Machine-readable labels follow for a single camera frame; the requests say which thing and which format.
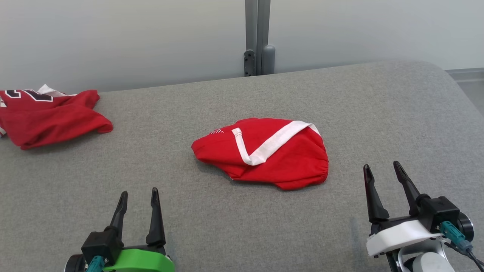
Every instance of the folded red shirt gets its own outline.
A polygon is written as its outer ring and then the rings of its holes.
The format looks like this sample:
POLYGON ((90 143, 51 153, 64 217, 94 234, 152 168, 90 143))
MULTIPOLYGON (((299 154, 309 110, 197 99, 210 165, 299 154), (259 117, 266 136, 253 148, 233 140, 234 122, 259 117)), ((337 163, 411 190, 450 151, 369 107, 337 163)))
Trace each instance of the folded red shirt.
POLYGON ((111 121, 93 110, 96 90, 53 97, 33 90, 0 91, 0 133, 21 149, 73 139, 87 132, 112 131, 111 121))
POLYGON ((212 131, 192 144, 198 160, 233 180, 274 183, 283 190, 323 183, 328 156, 313 124, 249 118, 212 131))

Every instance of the gray floor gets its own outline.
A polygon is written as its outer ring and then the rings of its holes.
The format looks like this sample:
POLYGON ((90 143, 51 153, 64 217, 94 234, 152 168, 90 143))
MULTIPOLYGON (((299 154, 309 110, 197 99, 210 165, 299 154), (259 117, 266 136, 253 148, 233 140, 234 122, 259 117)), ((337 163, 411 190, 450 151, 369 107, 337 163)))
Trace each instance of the gray floor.
POLYGON ((484 68, 447 71, 484 116, 484 68))

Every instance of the red jersey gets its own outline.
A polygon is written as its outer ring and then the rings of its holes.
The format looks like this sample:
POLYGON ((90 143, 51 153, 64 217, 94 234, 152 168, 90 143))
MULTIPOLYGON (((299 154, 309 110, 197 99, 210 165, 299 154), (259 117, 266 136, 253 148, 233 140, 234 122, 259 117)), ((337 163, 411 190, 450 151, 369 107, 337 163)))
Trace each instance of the red jersey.
POLYGON ((53 97, 33 90, 0 91, 0 136, 8 133, 21 149, 73 139, 87 132, 111 132, 112 123, 93 110, 96 90, 53 97))

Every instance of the gray fabric surface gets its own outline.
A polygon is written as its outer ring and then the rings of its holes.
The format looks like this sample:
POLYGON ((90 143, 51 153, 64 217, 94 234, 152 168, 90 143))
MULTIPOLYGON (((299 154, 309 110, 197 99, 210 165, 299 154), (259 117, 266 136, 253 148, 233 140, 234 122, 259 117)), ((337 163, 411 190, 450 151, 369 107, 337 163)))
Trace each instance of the gray fabric surface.
MULTIPOLYGON (((484 118, 457 84, 422 62, 379 62, 102 93, 114 131, 22 151, 0 139, 0 271, 60 272, 129 193, 125 245, 142 244, 160 190, 166 251, 177 271, 389 271, 366 255, 363 165, 391 216, 408 212, 399 160, 421 192, 474 222, 484 258, 484 118), (311 122, 325 184, 294 192, 231 181, 191 143, 248 117, 311 122)), ((477 271, 448 251, 456 271, 477 271)))

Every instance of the gray metal bracket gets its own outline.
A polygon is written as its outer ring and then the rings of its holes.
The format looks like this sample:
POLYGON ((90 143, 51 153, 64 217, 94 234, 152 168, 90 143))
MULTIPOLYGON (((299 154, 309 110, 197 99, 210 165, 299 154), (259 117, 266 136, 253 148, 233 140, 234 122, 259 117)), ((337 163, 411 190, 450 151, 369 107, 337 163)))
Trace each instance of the gray metal bracket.
POLYGON ((275 48, 268 45, 271 0, 245 0, 244 76, 274 74, 275 48))
POLYGON ((244 76, 256 75, 256 54, 252 50, 247 50, 243 54, 244 76))

